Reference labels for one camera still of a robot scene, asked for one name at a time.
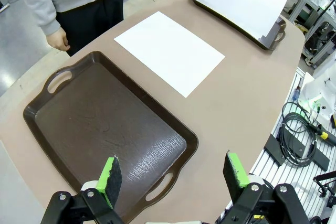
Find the coiled black cable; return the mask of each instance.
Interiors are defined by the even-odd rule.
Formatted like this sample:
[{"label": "coiled black cable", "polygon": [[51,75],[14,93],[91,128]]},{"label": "coiled black cable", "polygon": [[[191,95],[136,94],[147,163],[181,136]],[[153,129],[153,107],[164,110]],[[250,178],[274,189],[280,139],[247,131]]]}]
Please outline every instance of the coiled black cable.
[{"label": "coiled black cable", "polygon": [[[286,116],[284,115],[285,108],[288,104],[292,104],[300,109],[300,112],[290,112]],[[285,105],[282,107],[282,124],[284,125],[283,127],[280,128],[279,135],[280,135],[280,148],[285,156],[285,158],[288,160],[288,162],[292,165],[298,166],[298,167],[305,167],[308,166],[315,155],[316,152],[316,136],[315,132],[309,127],[312,123],[309,119],[309,113],[299,104],[294,103],[294,102],[287,102]],[[302,125],[294,130],[289,126],[289,123],[292,121],[297,121],[301,123]],[[285,126],[288,128],[289,131],[292,133],[303,133],[307,132],[308,137],[311,139],[311,144],[313,145],[313,148],[311,148],[307,154],[306,157],[298,157],[295,152],[293,151],[293,137],[290,137],[289,139],[286,139],[286,134],[284,131]]]}]

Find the person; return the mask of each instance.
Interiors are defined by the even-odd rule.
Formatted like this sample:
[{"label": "person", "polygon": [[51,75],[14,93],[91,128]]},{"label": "person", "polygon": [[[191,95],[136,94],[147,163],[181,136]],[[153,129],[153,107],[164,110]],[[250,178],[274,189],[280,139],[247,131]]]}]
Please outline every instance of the person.
[{"label": "person", "polygon": [[25,0],[54,48],[69,56],[123,20],[123,0]]}]

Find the white slatted surface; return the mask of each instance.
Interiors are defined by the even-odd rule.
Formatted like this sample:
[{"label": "white slatted surface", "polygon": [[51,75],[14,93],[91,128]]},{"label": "white slatted surface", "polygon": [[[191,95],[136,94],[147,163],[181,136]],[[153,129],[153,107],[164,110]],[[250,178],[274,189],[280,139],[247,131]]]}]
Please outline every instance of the white slatted surface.
[{"label": "white slatted surface", "polygon": [[[300,78],[304,78],[304,75],[305,73],[298,68],[294,76],[290,91],[287,95],[287,101],[291,101],[293,90],[298,86]],[[288,105],[287,107],[288,110],[291,109],[292,112],[295,111],[294,106],[293,108],[291,108],[290,105]],[[275,137],[278,135],[278,131],[281,126],[280,122],[282,121],[282,119],[280,118],[280,116],[281,114],[279,115],[278,121],[274,126],[272,132],[272,135]],[[295,129],[295,127],[298,126],[299,125],[297,125],[296,122],[290,125],[292,129]],[[332,134],[336,134],[336,130],[332,129],[331,124],[329,125],[329,128],[327,130],[330,131]],[[308,139],[307,133],[296,134],[295,137],[299,141],[301,141],[307,148],[309,147],[311,140]],[[336,154],[335,154],[336,148],[326,143],[322,143],[320,140],[318,140],[317,142],[317,147],[330,160],[327,172],[336,170]],[[257,161],[255,162],[251,170],[251,173],[266,179],[273,186],[276,186],[281,183],[291,184],[295,188],[295,191],[297,192],[300,201],[303,205],[303,208],[306,211],[306,214],[309,219],[313,216],[321,215],[323,208],[325,207],[327,200],[330,196],[330,194],[328,193],[326,198],[320,198],[319,197],[320,193],[318,192],[318,185],[314,183],[312,179],[317,175],[324,174],[327,172],[324,172],[314,162],[312,162],[307,167],[296,168],[287,165],[286,161],[282,166],[278,167],[277,164],[273,161],[273,159],[268,155],[268,153],[265,152],[265,150],[263,150],[260,153]]]}]

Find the sleeve cuff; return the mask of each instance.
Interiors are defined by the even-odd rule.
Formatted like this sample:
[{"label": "sleeve cuff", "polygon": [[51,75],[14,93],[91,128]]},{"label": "sleeve cuff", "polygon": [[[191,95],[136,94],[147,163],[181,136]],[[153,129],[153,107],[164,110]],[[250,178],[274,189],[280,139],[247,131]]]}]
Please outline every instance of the sleeve cuff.
[{"label": "sleeve cuff", "polygon": [[61,25],[59,24],[59,22],[54,19],[49,24],[41,26],[41,29],[44,32],[44,34],[48,36],[56,32],[60,27]]}]

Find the hand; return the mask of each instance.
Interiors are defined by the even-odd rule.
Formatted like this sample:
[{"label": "hand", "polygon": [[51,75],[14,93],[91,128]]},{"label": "hand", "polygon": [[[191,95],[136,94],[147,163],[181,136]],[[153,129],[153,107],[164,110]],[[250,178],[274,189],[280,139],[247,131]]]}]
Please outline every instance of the hand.
[{"label": "hand", "polygon": [[61,51],[68,51],[70,49],[70,46],[68,45],[67,34],[61,27],[53,34],[47,36],[47,42],[52,47]]}]

